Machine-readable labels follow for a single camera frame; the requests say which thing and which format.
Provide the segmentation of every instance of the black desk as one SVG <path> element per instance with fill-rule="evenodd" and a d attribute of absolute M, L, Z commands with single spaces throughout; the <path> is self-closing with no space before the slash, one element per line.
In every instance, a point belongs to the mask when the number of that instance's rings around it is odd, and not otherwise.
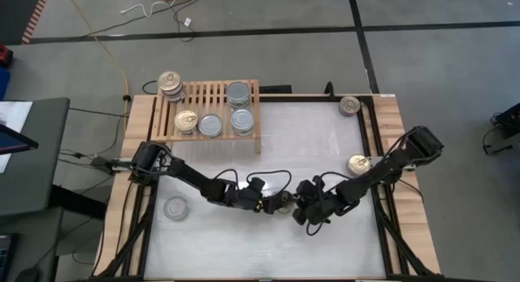
<path fill-rule="evenodd" d="M 25 215 L 0 217 L 0 233 L 16 233 L 18 235 L 7 282 L 13 282 L 22 270 L 33 267 L 38 259 L 54 246 L 58 240 L 62 217 L 63 210 L 59 208 Z M 39 282 L 54 281 L 55 257 L 56 247 L 38 264 Z"/>
<path fill-rule="evenodd" d="M 0 216 L 60 206 L 104 219 L 106 205 L 53 185 L 70 99 L 35 101 L 22 134 L 38 142 L 36 150 L 14 153 L 0 174 Z"/>

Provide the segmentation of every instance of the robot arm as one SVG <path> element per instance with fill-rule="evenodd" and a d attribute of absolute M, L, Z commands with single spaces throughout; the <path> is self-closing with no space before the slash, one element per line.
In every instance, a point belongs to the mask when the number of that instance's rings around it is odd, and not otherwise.
<path fill-rule="evenodd" d="M 426 127 L 415 127 L 396 143 L 398 148 L 383 156 L 381 161 L 357 179 L 341 181 L 333 189 L 324 192 L 323 177 L 315 176 L 313 182 L 303 180 L 297 187 L 298 208 L 293 218 L 303 225 L 306 221 L 317 225 L 330 223 L 332 214 L 342 216 L 359 204 L 366 191 L 377 184 L 393 184 L 401 178 L 402 169 L 410 164 L 425 165 L 437 159 L 444 146 Z"/>
<path fill-rule="evenodd" d="M 166 171 L 154 171 L 159 159 L 168 156 L 171 161 Z M 264 197 L 262 189 L 265 182 L 257 177 L 249 180 L 249 185 L 239 189 L 238 184 L 230 180 L 210 179 L 196 171 L 184 160 L 171 155 L 170 150 L 152 141 L 142 142 L 130 165 L 131 181 L 148 184 L 157 181 L 158 176 L 171 176 L 182 180 L 201 192 L 208 202 L 220 206 L 241 208 L 267 214 L 274 212 L 287 203 L 293 196 L 288 191 L 281 191 L 272 196 Z"/>

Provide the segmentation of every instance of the monitor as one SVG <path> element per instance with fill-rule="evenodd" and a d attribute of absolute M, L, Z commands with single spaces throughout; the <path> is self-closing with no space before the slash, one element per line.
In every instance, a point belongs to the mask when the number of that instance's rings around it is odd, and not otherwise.
<path fill-rule="evenodd" d="M 0 155 L 37 149 L 38 143 L 0 124 Z"/>

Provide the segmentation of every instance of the white cable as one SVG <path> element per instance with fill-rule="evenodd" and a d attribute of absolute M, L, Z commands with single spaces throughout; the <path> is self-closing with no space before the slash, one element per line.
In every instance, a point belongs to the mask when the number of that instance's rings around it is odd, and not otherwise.
<path fill-rule="evenodd" d="M 124 15 L 124 14 L 126 14 L 128 11 L 130 11 L 130 10 L 133 10 L 133 9 L 135 9 L 135 8 L 137 8 L 137 7 L 141 7 L 141 9 L 143 10 L 143 13 L 145 14 L 145 16 L 146 16 L 147 18 L 149 18 L 151 15 L 154 14 L 154 6 L 155 6 L 155 5 L 164 4 L 164 5 L 167 5 L 167 6 L 169 6 L 169 7 L 173 7 L 173 4 L 175 4 L 176 2 L 177 2 L 177 0 L 173 0 L 173 2 L 171 2 L 171 4 L 168 4 L 167 2 L 162 2 L 162 1 L 161 1 L 161 2 L 154 2 L 154 3 L 152 4 L 152 6 L 149 8 L 149 15 L 146 14 L 145 6 L 143 6 L 143 4 L 136 4 L 136 5 L 134 5 L 134 6 L 129 7 L 129 8 L 126 9 L 126 10 L 119 11 L 119 13 L 120 13 L 121 15 Z"/>

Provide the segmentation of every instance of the wooden rack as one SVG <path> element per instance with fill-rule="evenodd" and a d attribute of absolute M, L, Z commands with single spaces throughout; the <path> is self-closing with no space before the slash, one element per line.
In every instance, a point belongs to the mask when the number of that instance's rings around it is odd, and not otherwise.
<path fill-rule="evenodd" d="M 232 131 L 232 108 L 227 104 L 226 87 L 232 82 L 246 83 L 251 89 L 251 99 L 247 107 L 254 117 L 253 133 L 240 137 Z M 258 80 L 192 81 L 183 82 L 185 98 L 181 102 L 169 102 L 160 92 L 154 110 L 152 141 L 214 141 L 214 140 L 254 140 L 254 150 L 262 151 L 260 129 L 260 99 Z M 203 115 L 216 114 L 223 123 L 222 134 L 216 138 L 204 137 L 198 131 L 193 135 L 182 135 L 174 124 L 175 116 L 181 111 L 193 111 L 199 120 Z"/>

